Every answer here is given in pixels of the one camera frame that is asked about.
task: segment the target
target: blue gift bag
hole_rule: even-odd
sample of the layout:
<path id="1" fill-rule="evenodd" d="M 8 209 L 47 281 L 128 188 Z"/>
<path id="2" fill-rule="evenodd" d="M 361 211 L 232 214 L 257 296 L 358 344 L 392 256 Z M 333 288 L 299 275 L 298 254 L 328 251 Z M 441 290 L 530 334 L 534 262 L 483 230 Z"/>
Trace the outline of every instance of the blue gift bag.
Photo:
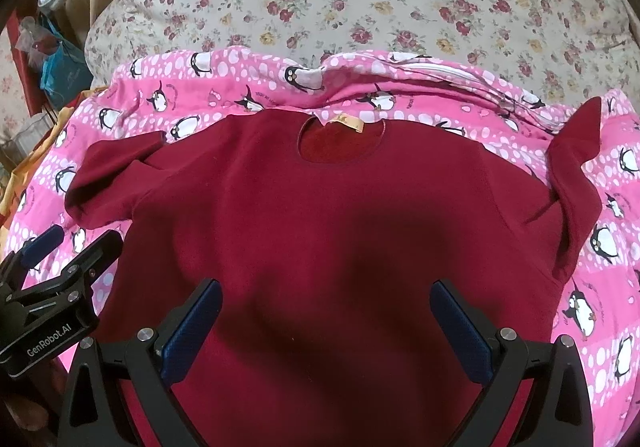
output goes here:
<path id="1" fill-rule="evenodd" d="M 86 65 L 84 53 L 60 35 L 49 19 L 45 17 L 41 22 L 60 44 L 57 51 L 44 61 L 40 89 L 45 92 L 54 108 L 62 109 L 80 91 L 91 88 L 94 76 Z"/>

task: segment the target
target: sweater's right sleeve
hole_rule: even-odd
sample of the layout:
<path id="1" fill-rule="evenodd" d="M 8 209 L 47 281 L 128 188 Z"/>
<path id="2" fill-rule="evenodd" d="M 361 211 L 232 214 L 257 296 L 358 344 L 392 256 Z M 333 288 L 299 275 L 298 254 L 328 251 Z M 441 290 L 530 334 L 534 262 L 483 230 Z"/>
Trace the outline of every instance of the sweater's right sleeve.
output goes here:
<path id="1" fill-rule="evenodd" d="M 154 160 L 161 131 L 94 143 L 71 182 L 65 209 L 84 229 L 129 220 L 138 201 L 168 175 Z"/>

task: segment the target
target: clothing label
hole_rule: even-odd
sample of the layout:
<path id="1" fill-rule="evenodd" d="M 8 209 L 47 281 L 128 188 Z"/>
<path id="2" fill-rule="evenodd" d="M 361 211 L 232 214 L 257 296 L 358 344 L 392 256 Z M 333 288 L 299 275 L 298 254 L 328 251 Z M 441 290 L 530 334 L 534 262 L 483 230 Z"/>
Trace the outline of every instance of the clothing label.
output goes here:
<path id="1" fill-rule="evenodd" d="M 335 118 L 332 118 L 331 120 L 329 120 L 329 122 L 340 122 L 346 125 L 347 127 L 351 127 L 357 132 L 362 132 L 364 128 L 364 122 L 361 119 L 355 116 L 351 116 L 350 114 L 346 114 L 344 112 L 340 113 Z"/>

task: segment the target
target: metal screw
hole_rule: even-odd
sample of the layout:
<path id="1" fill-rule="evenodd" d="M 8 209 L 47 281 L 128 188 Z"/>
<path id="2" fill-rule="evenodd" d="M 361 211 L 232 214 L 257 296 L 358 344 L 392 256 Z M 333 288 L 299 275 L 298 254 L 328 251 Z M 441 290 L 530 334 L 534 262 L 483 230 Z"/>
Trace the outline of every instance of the metal screw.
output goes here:
<path id="1" fill-rule="evenodd" d="M 506 341 L 514 341 L 517 336 L 518 334 L 513 328 L 502 328 L 500 330 L 500 337 L 504 338 Z"/>
<path id="2" fill-rule="evenodd" d="M 138 332 L 138 340 L 142 342 L 148 341 L 153 336 L 154 336 L 154 331 L 151 328 L 142 328 Z"/>
<path id="3" fill-rule="evenodd" d="M 574 338 L 570 335 L 563 335 L 562 337 L 560 337 L 560 342 L 562 342 L 562 344 L 564 344 L 567 348 L 573 348 L 575 344 Z"/>
<path id="4" fill-rule="evenodd" d="M 94 340 L 91 337 L 85 337 L 80 341 L 80 347 L 85 350 L 86 348 L 90 348 L 94 345 Z"/>

